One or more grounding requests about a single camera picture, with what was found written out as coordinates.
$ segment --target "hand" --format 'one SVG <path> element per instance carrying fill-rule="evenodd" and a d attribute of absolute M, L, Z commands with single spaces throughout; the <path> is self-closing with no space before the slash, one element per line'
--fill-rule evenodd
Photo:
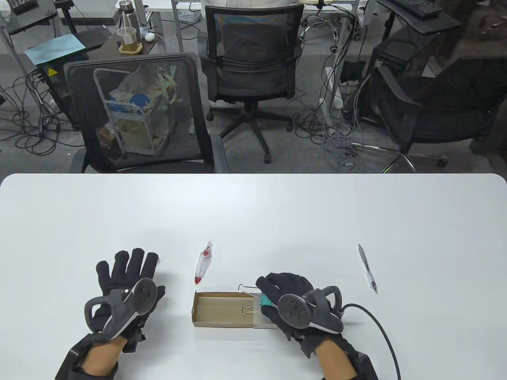
<path fill-rule="evenodd" d="M 155 268 L 158 262 L 158 255 L 150 252 L 146 255 L 144 265 L 142 260 L 144 251 L 141 248 L 134 248 L 132 257 L 129 262 L 129 254 L 127 251 L 120 251 L 115 255 L 115 264 L 113 271 L 109 275 L 109 265 L 107 261 L 101 261 L 97 264 L 98 283 L 102 289 L 103 295 L 109 295 L 113 289 L 132 289 L 133 286 L 141 278 L 153 279 Z M 144 327 L 146 319 L 157 306 L 158 301 L 165 294 L 165 286 L 157 287 L 157 299 L 152 309 L 143 316 L 136 317 L 120 334 L 127 340 L 131 340 L 140 333 L 140 329 Z M 93 316 L 92 324 L 95 332 L 102 331 L 105 323 L 111 316 L 111 306 L 102 305 Z"/>
<path fill-rule="evenodd" d="M 256 281 L 256 286 L 275 305 L 278 305 L 280 297 L 285 294 L 302 296 L 313 290 L 312 284 L 306 278 L 292 273 L 270 273 L 266 277 L 259 277 Z M 278 309 L 273 306 L 262 306 L 261 311 L 264 316 L 268 317 L 271 322 L 282 330 L 287 340 L 290 340 L 291 337 L 294 338 L 301 345 L 301 351 L 308 358 L 310 358 L 311 353 L 322 344 L 326 337 L 329 337 L 347 354 L 357 354 L 354 347 L 347 342 L 342 334 L 331 334 L 313 327 L 296 329 L 288 325 L 278 313 Z"/>

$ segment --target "pen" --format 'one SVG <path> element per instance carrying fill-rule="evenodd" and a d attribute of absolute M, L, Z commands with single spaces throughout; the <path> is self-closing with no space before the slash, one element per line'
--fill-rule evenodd
<path fill-rule="evenodd" d="M 206 270 L 208 269 L 211 261 L 211 241 L 208 242 L 204 251 L 199 255 L 199 261 L 197 262 L 197 268 L 195 269 L 195 284 L 201 282 Z"/>
<path fill-rule="evenodd" d="M 368 260 L 366 259 L 365 250 L 363 249 L 361 244 L 358 244 L 357 247 L 359 249 L 359 256 L 361 256 L 361 261 L 365 266 L 366 277 L 368 278 L 368 282 L 370 283 L 370 288 L 372 288 L 375 291 L 375 293 L 378 293 L 377 284 L 375 283 L 375 279 L 373 278 L 372 271 L 370 271 L 370 266 L 368 265 Z"/>

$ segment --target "mesh chair back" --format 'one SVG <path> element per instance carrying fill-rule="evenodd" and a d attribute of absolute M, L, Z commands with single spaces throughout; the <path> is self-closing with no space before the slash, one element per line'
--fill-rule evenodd
<path fill-rule="evenodd" d="M 217 93 L 285 96 L 303 5 L 266 9 L 206 7 L 208 56 L 218 68 Z"/>
<path fill-rule="evenodd" d="M 66 77 L 94 169 L 212 162 L 191 55 L 80 62 Z"/>
<path fill-rule="evenodd" d="M 507 94 L 507 57 L 461 57 L 417 97 L 431 113 L 489 112 Z"/>

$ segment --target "tan cardboard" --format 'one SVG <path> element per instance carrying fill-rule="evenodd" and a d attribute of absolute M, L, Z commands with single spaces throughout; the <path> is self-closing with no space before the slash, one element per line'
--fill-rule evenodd
<path fill-rule="evenodd" d="M 245 310 L 254 313 L 243 315 L 243 306 L 254 306 Z M 195 292 L 192 322 L 196 327 L 276 328 L 261 314 L 257 298 L 237 292 Z"/>

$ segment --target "office chair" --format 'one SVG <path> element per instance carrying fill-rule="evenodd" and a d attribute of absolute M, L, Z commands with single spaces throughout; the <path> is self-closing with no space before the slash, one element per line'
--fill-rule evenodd
<path fill-rule="evenodd" d="M 412 157 L 446 156 L 410 152 L 413 143 L 480 139 L 493 125 L 494 112 L 507 94 L 507 57 L 462 57 L 435 78 L 395 77 L 389 67 L 374 70 L 370 82 L 372 110 L 399 150 L 352 143 L 356 148 L 396 152 L 386 173 L 400 159 L 418 173 Z"/>
<path fill-rule="evenodd" d="M 283 121 L 292 130 L 292 118 L 262 111 L 259 101 L 292 98 L 296 90 L 296 61 L 301 56 L 298 28 L 303 5 L 266 9 L 235 9 L 207 6 L 208 34 L 199 33 L 201 66 L 208 79 L 209 100 L 243 102 L 244 108 L 211 107 L 215 112 L 237 116 L 220 137 L 242 123 L 250 124 L 264 149 L 264 163 L 271 163 L 269 147 L 257 119 Z"/>
<path fill-rule="evenodd" d="M 71 172 L 227 173 L 222 139 L 208 135 L 192 54 L 65 66 L 85 149 Z"/>

